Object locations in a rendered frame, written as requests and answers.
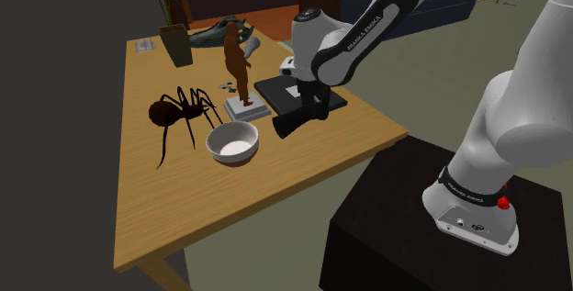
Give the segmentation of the black flat book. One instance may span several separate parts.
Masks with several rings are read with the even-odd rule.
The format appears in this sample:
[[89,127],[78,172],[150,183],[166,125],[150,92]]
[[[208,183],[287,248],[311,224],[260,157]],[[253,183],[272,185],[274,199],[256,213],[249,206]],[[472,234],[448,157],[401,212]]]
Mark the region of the black flat book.
[[[283,115],[301,107],[297,80],[299,79],[293,76],[280,75],[256,82],[254,88],[277,115]],[[347,101],[331,90],[329,110],[332,111],[346,105]]]

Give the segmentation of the pale grey rounded object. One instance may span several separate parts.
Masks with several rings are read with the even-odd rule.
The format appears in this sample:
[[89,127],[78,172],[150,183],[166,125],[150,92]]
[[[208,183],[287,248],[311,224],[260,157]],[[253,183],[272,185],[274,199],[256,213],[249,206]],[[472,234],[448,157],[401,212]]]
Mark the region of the pale grey rounded object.
[[255,36],[250,36],[245,42],[244,42],[244,48],[243,48],[243,57],[245,60],[248,60],[251,55],[253,54],[253,52],[255,50],[257,50],[259,47],[261,46],[261,41],[255,37]]

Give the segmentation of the brown human figure grey base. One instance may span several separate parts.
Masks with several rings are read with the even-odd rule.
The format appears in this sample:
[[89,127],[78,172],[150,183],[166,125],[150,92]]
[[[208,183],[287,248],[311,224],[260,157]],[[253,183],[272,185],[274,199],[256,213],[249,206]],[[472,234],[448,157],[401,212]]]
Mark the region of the brown human figure grey base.
[[271,114],[267,104],[255,92],[248,88],[247,62],[245,53],[237,41],[238,26],[234,22],[226,25],[227,36],[224,39],[225,65],[228,72],[236,80],[237,96],[228,98],[224,106],[231,120],[253,121]]

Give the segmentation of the white bowl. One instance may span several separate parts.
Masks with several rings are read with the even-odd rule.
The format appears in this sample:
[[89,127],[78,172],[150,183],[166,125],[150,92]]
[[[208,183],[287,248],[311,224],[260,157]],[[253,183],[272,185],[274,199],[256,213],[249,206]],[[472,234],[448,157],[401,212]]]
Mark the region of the white bowl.
[[245,121],[224,123],[209,132],[206,146],[218,162],[244,162],[258,150],[259,131],[256,126]]

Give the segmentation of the dark green animal skull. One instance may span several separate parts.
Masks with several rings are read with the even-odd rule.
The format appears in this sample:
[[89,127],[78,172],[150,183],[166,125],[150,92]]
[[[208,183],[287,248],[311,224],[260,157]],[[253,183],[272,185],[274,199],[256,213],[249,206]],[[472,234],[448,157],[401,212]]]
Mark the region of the dark green animal skull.
[[217,48],[224,46],[224,39],[227,37],[228,31],[226,26],[228,23],[234,23],[238,27],[238,35],[236,40],[239,44],[247,41],[254,31],[254,26],[247,28],[245,26],[246,20],[239,20],[236,16],[224,17],[219,20],[212,27],[205,30],[198,31],[188,36],[188,43],[191,48]]

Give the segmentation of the green plant in dark pot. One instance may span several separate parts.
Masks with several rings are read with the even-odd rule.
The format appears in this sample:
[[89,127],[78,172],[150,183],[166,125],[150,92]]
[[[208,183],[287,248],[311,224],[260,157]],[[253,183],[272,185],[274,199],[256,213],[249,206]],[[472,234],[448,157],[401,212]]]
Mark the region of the green plant in dark pot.
[[158,0],[165,27],[159,28],[159,35],[175,67],[191,65],[192,52],[188,40],[188,23],[183,0]]

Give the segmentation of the black spider toy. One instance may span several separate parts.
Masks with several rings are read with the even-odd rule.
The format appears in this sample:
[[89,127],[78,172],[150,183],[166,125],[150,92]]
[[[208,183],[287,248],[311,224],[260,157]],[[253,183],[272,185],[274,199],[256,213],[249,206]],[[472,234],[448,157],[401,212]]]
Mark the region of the black spider toy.
[[157,168],[162,166],[166,155],[168,129],[180,119],[183,119],[187,125],[193,148],[196,147],[196,140],[190,126],[191,119],[204,116],[211,128],[214,129],[215,126],[213,121],[208,115],[208,111],[212,111],[219,123],[223,124],[216,106],[206,91],[200,88],[190,88],[190,98],[187,98],[181,86],[176,88],[176,92],[177,98],[170,95],[162,95],[158,101],[155,101],[150,105],[148,110],[150,121],[154,125],[163,128],[162,157]]

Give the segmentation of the dark robot stand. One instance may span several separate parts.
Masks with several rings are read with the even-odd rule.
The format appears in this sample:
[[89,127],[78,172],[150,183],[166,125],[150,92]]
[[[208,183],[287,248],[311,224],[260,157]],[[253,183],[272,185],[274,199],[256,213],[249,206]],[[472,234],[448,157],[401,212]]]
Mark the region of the dark robot stand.
[[421,195],[451,151],[408,136],[380,151],[331,219],[323,291],[573,291],[562,196],[514,176],[510,256],[442,233]]

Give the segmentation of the wooden table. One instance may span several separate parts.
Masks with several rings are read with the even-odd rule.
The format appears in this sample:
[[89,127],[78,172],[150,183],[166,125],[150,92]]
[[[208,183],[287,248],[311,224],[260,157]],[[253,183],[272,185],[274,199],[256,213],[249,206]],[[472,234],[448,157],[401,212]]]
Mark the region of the wooden table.
[[271,118],[255,121],[257,153],[229,167],[206,146],[212,124],[198,118],[169,129],[153,125],[152,102],[178,87],[199,87],[222,105],[228,78],[220,48],[193,51],[177,68],[163,45],[139,53],[126,45],[114,269],[138,267],[167,291],[192,291],[167,263],[169,255],[289,198],[393,145],[401,125],[344,88],[347,104],[312,120],[287,138]]

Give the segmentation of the small grey flat box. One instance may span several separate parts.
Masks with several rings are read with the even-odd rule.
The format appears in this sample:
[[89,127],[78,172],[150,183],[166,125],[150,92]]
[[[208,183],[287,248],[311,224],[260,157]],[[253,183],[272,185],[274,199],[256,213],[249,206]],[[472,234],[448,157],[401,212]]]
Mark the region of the small grey flat box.
[[136,53],[141,54],[143,52],[153,51],[156,49],[156,45],[151,38],[138,39],[135,42]]

